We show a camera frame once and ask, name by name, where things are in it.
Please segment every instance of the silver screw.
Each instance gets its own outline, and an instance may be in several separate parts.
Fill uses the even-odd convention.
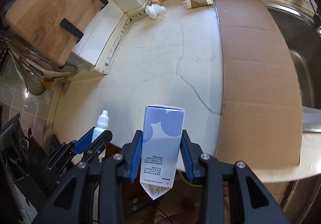
[[[210,157],[211,157],[211,156],[210,156],[208,153],[202,153],[202,154],[201,154],[201,158],[202,158],[203,160],[208,160]]]
[[[116,153],[116,154],[113,156],[113,158],[114,158],[115,160],[119,161],[119,160],[121,160],[121,159],[123,158],[123,155],[120,154],[120,153]]]
[[[87,166],[87,163],[85,163],[84,161],[81,161],[77,164],[78,168],[84,169]]]
[[[239,167],[239,168],[241,168],[241,169],[243,169],[243,168],[245,168],[245,163],[242,162],[242,161],[238,161],[238,162],[236,163],[236,166]]]

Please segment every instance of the white dropper bottle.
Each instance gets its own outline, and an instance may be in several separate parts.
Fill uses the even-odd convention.
[[[108,130],[108,122],[109,122],[108,111],[103,110],[102,114],[98,117],[96,127],[92,134],[92,139],[91,139],[92,143],[94,142],[94,140],[98,138],[99,135],[102,134],[103,131]],[[98,156],[100,162],[102,161],[102,158],[105,157],[105,153],[106,153],[106,149],[104,149],[103,152]]]

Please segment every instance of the cardboard sheet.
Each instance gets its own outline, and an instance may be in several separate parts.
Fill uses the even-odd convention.
[[[216,157],[252,169],[300,162],[302,107],[286,42],[260,0],[214,0],[224,95]]]

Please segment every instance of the white bottle cap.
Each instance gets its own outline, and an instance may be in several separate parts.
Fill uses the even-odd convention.
[[[107,130],[108,122],[109,122],[108,111],[103,110],[102,114],[98,117],[96,127]]]

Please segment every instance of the white plastic bag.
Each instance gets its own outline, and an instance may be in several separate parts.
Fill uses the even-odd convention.
[[[164,6],[160,6],[157,4],[152,4],[151,6],[145,7],[145,13],[151,18],[156,19],[158,15],[163,15],[166,12],[166,8]]]

